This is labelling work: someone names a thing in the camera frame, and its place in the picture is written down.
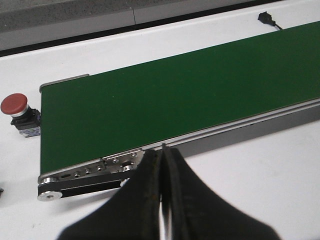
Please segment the white table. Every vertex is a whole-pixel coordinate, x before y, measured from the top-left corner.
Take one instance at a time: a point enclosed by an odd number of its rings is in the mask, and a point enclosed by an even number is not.
[[[284,0],[183,22],[0,58],[0,98],[23,93],[40,109],[39,86],[94,75],[248,38],[276,28],[257,21],[268,11],[284,29],[320,21],[320,1]],[[37,200],[40,138],[23,138],[0,114],[0,239],[55,239],[101,206],[115,189]],[[220,196],[272,226],[283,240],[320,239],[320,121],[187,158]]]

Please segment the emergency stop button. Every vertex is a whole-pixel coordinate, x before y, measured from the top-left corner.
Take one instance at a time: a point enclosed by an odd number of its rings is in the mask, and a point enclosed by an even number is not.
[[[28,110],[28,99],[22,93],[7,96],[1,103],[1,112],[13,117],[23,115]]]

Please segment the cable connector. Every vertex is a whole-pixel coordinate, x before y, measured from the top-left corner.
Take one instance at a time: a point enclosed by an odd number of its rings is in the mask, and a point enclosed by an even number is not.
[[[267,13],[266,11],[259,14],[258,20],[260,22],[262,22],[263,24],[268,24],[268,25],[277,27],[278,29],[282,30],[282,27],[280,27],[278,24],[276,24],[276,21],[273,21],[272,16],[269,13]]]

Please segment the red button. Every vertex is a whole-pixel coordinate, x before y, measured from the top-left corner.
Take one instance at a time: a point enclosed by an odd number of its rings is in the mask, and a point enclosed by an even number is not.
[[[8,115],[21,113],[27,106],[28,99],[21,93],[7,96],[1,103],[1,112]]]

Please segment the green belt surface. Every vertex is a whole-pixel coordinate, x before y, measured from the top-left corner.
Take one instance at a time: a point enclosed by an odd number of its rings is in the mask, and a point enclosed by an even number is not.
[[[319,98],[319,44],[314,22],[44,86],[40,172]]]

